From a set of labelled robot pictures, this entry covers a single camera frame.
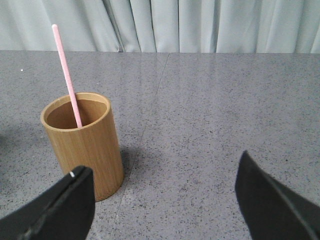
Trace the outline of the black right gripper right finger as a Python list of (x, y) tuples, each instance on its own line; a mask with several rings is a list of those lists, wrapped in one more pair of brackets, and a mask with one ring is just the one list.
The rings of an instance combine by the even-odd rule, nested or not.
[(252, 239), (320, 238), (320, 207), (263, 171), (247, 151), (239, 161), (235, 194)]

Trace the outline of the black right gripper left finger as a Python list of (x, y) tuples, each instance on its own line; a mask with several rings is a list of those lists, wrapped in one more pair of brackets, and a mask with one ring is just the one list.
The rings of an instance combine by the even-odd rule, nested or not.
[(2, 240), (84, 240), (95, 215), (93, 170), (78, 166), (0, 220)]

